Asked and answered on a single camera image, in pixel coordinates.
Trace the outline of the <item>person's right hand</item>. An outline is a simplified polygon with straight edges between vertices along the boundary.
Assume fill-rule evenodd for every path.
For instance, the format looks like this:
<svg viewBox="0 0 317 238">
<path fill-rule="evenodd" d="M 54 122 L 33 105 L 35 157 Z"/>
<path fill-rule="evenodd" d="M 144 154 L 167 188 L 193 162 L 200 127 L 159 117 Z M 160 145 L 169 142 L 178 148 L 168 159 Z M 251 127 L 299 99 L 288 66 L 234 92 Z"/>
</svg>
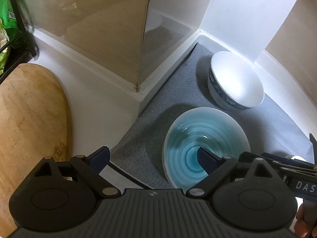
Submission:
<svg viewBox="0 0 317 238">
<path fill-rule="evenodd" d="M 304 200 L 296 213 L 294 233 L 297 237 L 316 237 L 316 203 Z"/>
</svg>

